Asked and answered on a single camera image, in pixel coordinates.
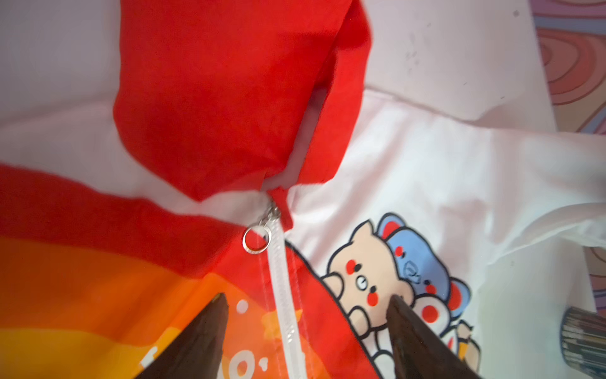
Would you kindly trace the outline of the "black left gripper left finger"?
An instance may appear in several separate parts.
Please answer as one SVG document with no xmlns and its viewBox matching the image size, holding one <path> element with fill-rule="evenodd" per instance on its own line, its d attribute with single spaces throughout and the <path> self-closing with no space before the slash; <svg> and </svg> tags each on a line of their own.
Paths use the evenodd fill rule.
<svg viewBox="0 0 606 379">
<path fill-rule="evenodd" d="M 227 298 L 219 293 L 137 379 L 216 378 L 228 318 Z"/>
</svg>

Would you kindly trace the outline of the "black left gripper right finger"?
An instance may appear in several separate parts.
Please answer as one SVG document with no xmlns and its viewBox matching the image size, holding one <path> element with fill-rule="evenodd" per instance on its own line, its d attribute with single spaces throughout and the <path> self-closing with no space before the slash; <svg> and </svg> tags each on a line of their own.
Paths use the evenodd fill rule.
<svg viewBox="0 0 606 379">
<path fill-rule="evenodd" d="M 480 378 L 443 344 L 399 296 L 391 296 L 386 319 L 397 378 Z"/>
</svg>

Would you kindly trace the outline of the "rainbow kids hooded jacket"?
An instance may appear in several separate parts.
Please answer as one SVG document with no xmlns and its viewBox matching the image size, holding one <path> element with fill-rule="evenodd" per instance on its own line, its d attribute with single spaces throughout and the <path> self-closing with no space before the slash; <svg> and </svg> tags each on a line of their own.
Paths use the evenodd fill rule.
<svg viewBox="0 0 606 379">
<path fill-rule="evenodd" d="M 397 378 L 397 295 L 478 376 L 489 266 L 605 245 L 605 140 L 365 87 L 360 1 L 1 4 L 1 376 Z"/>
</svg>

